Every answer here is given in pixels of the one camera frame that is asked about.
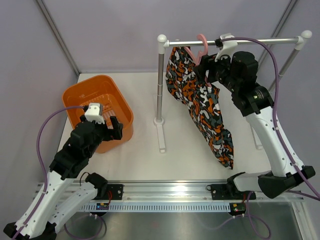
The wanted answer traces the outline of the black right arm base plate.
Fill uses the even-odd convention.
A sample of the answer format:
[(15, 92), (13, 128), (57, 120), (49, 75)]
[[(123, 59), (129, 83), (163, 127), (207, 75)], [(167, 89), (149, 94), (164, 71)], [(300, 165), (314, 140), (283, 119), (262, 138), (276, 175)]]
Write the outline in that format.
[(210, 192), (212, 200), (243, 200), (250, 191), (239, 191), (233, 183), (208, 184), (206, 190)]

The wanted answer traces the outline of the orange plastic basket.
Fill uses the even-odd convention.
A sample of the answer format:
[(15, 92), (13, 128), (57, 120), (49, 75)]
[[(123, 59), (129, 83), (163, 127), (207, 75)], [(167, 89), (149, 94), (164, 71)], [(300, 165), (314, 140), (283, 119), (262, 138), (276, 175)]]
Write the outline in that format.
[(98, 122), (103, 120), (110, 130), (113, 129), (111, 117), (116, 117), (123, 125), (122, 138), (103, 141), (96, 150), (99, 154), (129, 141), (133, 136), (133, 112), (113, 79), (107, 75), (96, 75), (67, 88), (62, 102), (65, 107), (87, 106), (89, 119), (94, 120), (94, 114), (99, 114)]

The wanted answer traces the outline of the aluminium mounting rail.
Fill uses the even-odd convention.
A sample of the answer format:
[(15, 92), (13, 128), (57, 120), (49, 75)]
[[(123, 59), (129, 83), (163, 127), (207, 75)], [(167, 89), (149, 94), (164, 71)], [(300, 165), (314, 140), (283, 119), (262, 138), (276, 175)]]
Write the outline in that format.
[(206, 190), (210, 184), (226, 184), (221, 181), (177, 180), (177, 181), (112, 181), (108, 184), (122, 184), (123, 202), (241, 202), (241, 200), (212, 200)]

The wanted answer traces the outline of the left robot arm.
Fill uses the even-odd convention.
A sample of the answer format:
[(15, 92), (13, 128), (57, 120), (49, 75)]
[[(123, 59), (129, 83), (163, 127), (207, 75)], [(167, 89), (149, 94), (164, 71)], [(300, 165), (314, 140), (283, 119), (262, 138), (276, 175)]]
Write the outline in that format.
[(62, 149), (49, 166), (47, 182), (23, 216), (8, 223), (3, 231), (13, 240), (54, 240), (62, 226), (85, 203), (103, 199), (108, 192), (108, 181), (97, 173), (88, 176), (82, 187), (61, 205), (58, 205), (66, 189), (88, 165), (89, 159), (102, 142), (121, 140), (123, 124), (115, 116), (110, 117), (112, 128), (106, 124), (87, 121), (82, 116), (71, 131)]

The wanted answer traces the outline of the pink clothes hanger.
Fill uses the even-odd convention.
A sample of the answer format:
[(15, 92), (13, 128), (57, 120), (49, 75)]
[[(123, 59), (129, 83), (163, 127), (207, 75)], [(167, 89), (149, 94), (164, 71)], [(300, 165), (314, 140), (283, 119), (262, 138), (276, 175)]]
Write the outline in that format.
[[(203, 47), (204, 47), (203, 51), (201, 51), (201, 50), (198, 51), (197, 56), (195, 56), (193, 54), (193, 52), (191, 51), (190, 47), (188, 47), (188, 46), (184, 47), (184, 50), (186, 51), (186, 53), (188, 53), (188, 55), (190, 57), (190, 60), (191, 60), (190, 69), (192, 69), (193, 72), (194, 72), (194, 66), (196, 66), (196, 65), (198, 65), (200, 63), (201, 57), (208, 54), (208, 42), (207, 42), (206, 37), (203, 34), (200, 33), (200, 34), (197, 35), (197, 39), (203, 43)], [(212, 89), (212, 85), (211, 85), (211, 83), (208, 82), (208, 77), (207, 76), (206, 76), (206, 79), (205, 79), (205, 84), (209, 88), (209, 90)]]

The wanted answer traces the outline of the camouflage patterned shorts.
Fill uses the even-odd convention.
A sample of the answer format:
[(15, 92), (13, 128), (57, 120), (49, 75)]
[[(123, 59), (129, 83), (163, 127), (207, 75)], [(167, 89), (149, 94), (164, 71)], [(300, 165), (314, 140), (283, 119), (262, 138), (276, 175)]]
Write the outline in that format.
[(214, 157), (225, 168), (234, 168), (234, 144), (231, 132), (225, 128), (219, 105), (220, 89), (198, 80), (194, 62), (183, 47), (170, 53), (165, 82), (168, 92), (184, 104), (190, 118), (209, 145)]

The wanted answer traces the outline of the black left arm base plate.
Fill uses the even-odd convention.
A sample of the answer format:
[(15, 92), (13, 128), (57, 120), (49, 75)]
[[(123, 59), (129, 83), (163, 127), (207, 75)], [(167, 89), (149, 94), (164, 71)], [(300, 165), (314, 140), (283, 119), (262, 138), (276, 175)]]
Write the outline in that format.
[(123, 198), (123, 190), (124, 185), (123, 184), (108, 184), (103, 186), (102, 188), (99, 188), (97, 191), (97, 196), (94, 198), (94, 200), (97, 201), (107, 201), (109, 198), (111, 200), (122, 200)]

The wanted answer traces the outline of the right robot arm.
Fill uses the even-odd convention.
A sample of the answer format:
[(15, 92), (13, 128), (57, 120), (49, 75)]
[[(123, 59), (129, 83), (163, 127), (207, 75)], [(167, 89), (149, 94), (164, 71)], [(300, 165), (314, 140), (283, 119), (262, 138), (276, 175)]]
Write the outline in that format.
[(270, 199), (297, 187), (315, 176), (312, 166), (305, 165), (291, 147), (277, 117), (269, 91), (256, 82), (258, 62), (247, 51), (233, 56), (204, 55), (194, 68), (198, 78), (219, 82), (231, 93), (231, 100), (256, 132), (270, 164), (270, 171), (241, 172), (228, 178), (226, 192), (233, 199), (244, 192), (262, 192)]

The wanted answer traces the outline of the white and silver clothes rack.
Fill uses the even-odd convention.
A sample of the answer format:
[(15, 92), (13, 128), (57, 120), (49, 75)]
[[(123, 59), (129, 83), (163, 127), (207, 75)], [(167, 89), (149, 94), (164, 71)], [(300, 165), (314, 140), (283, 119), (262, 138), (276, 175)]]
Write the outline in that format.
[[(233, 40), (237, 41), (237, 45), (245, 44), (258, 44), (261, 45), (268, 53), (271, 52), (271, 49), (267, 45), (274, 44), (295, 44), (294, 49), (292, 50), (289, 57), (286, 59), (282, 68), (276, 73), (273, 83), (270, 85), (269, 90), (278, 90), (279, 82), (282, 77), (285, 75), (289, 66), (298, 55), (299, 51), (305, 46), (307, 41), (312, 37), (312, 32), (310, 30), (304, 30), (300, 35), (293, 38), (279, 38), (272, 37), (268, 39), (251, 39), (245, 37), (234, 37)], [(214, 40), (207, 40), (208, 47), (215, 46)], [(156, 115), (153, 120), (154, 125), (157, 130), (158, 146), (159, 152), (166, 152), (165, 144), (165, 135), (164, 135), (164, 118), (162, 116), (162, 105), (163, 105), (163, 77), (164, 77), (164, 61), (165, 61), (165, 52), (167, 48), (170, 47), (193, 47), (193, 46), (204, 46), (200, 40), (197, 41), (170, 41), (167, 39), (167, 36), (160, 34), (157, 37), (157, 46), (158, 46), (158, 73), (157, 73), (157, 95), (156, 95)]]

